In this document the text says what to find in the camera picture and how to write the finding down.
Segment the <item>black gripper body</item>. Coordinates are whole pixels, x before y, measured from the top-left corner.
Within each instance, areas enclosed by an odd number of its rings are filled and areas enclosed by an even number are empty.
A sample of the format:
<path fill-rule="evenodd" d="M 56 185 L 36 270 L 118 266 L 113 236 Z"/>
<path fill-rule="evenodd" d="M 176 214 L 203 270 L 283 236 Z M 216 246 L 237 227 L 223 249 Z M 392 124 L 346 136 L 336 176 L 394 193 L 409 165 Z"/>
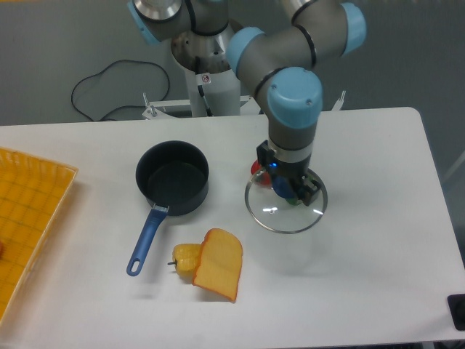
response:
<path fill-rule="evenodd" d="M 277 195 L 293 195 L 292 180 L 307 175 L 311 145 L 297 150 L 285 150 L 271 140 L 256 148 L 257 160 L 270 175 L 272 189 Z"/>

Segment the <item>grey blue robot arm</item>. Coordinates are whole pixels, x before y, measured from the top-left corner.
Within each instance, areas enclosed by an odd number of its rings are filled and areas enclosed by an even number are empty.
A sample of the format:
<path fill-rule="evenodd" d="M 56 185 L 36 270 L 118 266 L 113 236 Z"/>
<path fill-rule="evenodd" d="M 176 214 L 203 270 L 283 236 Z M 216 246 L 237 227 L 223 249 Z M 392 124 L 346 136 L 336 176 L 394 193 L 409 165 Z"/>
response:
<path fill-rule="evenodd" d="M 256 150 L 276 194 L 288 202 L 311 204 L 321 184 L 307 169 L 323 88 L 316 64 L 342 57 L 365 41 L 367 24 L 354 4 L 340 1 L 284 1 L 288 29 L 267 35 L 259 28 L 234 31 L 226 1 L 129 1 L 128 10 L 149 43 L 170 39 L 179 63 L 197 73 L 210 72 L 193 52 L 193 38 L 218 39 L 218 66 L 232 71 L 268 119 L 268 138 Z"/>

